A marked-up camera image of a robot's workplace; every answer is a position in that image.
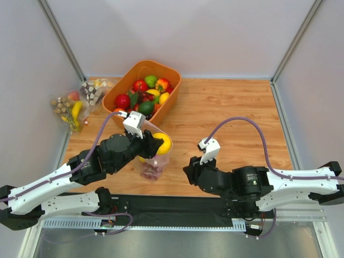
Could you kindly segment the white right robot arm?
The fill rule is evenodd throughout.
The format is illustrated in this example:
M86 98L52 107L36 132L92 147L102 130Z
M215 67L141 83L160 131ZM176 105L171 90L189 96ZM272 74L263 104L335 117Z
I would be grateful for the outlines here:
M183 171L191 185L221 197L227 214L244 218L289 204L343 204L343 184L335 179L341 172L337 162L314 170L278 170L274 174L267 167L255 166L224 172L215 160L201 163L200 158L192 157Z

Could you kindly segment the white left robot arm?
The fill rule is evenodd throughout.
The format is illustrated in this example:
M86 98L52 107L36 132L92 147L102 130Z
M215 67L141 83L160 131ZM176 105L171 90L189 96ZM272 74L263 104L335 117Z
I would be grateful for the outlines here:
M1 224L19 231L39 221L59 215L94 213L108 215L114 211L109 189L100 187L84 194L69 195L71 189L106 179L140 156L153 158L164 141L144 130L143 137L114 134L108 139L69 159L49 175L22 187L1 187Z

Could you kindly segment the clear polka dot zip bag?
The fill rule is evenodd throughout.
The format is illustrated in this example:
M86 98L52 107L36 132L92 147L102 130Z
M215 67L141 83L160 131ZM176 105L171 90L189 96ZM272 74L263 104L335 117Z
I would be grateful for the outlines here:
M167 134L147 120L144 122L142 129L147 129L152 133L161 132ZM150 181L157 181L162 175L163 171L166 169L166 166L169 164L171 150L165 155L157 155L152 159L143 159L140 156L136 157L133 161L134 169L140 174L141 177Z

